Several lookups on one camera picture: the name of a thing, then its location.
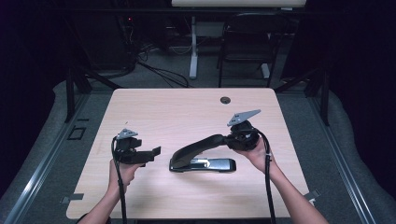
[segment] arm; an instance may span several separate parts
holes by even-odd
[[[134,179],[134,172],[142,164],[128,165],[120,163],[120,174],[124,184],[124,191],[126,187]],[[108,187],[105,195],[99,203],[78,223],[106,223],[108,217],[113,211],[114,207],[120,200],[120,189],[118,183],[118,176],[114,161],[110,161],[110,174],[108,179]]]
[[[261,138],[253,150],[236,152],[247,157],[258,170],[265,173],[265,148]],[[293,223],[328,223],[324,216],[290,183],[277,166],[274,156],[271,157],[270,178],[279,191]]]

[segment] dark background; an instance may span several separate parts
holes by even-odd
[[[331,90],[350,117],[362,160],[395,198],[396,13],[391,1],[374,1],[368,7],[354,4],[308,1],[307,10],[348,9],[353,13],[330,21],[301,20],[282,76],[302,75],[318,66],[329,52],[334,56],[329,68]],[[96,35],[89,37],[95,27],[75,20],[73,29],[81,38],[78,41],[64,20],[40,9],[43,5],[53,6],[53,1],[2,1],[0,6],[2,195],[44,125],[54,100],[52,88],[65,79],[71,62],[92,66],[88,62],[94,57],[101,66],[108,65],[108,52],[103,53],[106,48],[124,55],[117,59],[122,68],[122,61],[128,62],[130,56],[120,31],[112,26],[117,21],[101,26],[104,34],[108,31],[108,36],[102,36],[109,41],[87,55],[80,47],[81,40],[95,40]],[[334,42],[341,47],[333,48]]]

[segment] small round object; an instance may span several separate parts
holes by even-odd
[[[227,104],[229,104],[231,102],[231,99],[228,96],[223,96],[223,97],[220,98],[220,101],[221,101],[222,104],[227,105]]]

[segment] chair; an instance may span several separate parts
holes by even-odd
[[[222,32],[218,58],[219,88],[223,77],[223,63],[271,64],[266,87],[270,87],[276,55],[289,20],[281,15],[240,13],[231,16]]]

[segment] human hand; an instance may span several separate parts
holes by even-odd
[[[120,163],[120,175],[122,178],[122,183],[124,185],[124,191],[126,192],[126,187],[131,184],[131,181],[134,180],[134,172],[136,172],[137,168],[142,166],[142,164],[124,164]],[[110,161],[110,175],[108,179],[108,188],[114,189],[119,187],[119,176],[117,174],[116,165],[114,164],[114,160]]]
[[[245,156],[260,171],[265,173],[266,148],[262,138],[259,139],[257,146],[250,151],[235,150],[236,153]],[[277,167],[274,155],[271,156],[271,167]]]

